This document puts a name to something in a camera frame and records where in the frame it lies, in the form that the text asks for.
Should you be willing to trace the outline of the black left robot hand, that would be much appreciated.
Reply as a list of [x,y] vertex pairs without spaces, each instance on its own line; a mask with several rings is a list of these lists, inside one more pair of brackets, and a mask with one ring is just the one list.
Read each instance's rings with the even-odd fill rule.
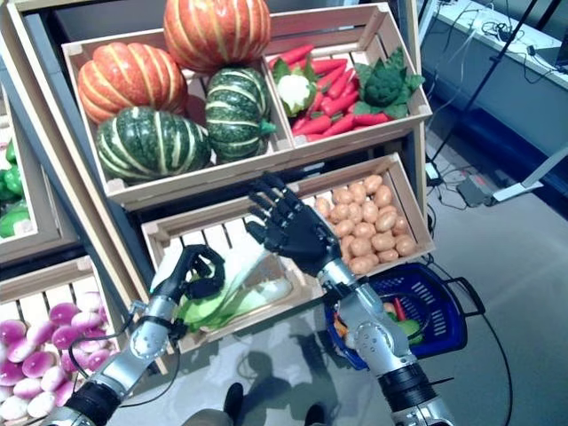
[[166,256],[154,275],[150,294],[179,304],[217,295],[225,284],[225,260],[203,244],[185,246],[177,258]]

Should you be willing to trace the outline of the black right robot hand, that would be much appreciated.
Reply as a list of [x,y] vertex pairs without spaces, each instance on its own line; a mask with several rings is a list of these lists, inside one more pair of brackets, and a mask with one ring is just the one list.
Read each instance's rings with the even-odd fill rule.
[[294,261],[312,277],[342,259],[339,241],[326,221],[277,175],[264,172],[252,182],[248,197],[253,202],[248,211],[257,220],[245,228],[266,250]]

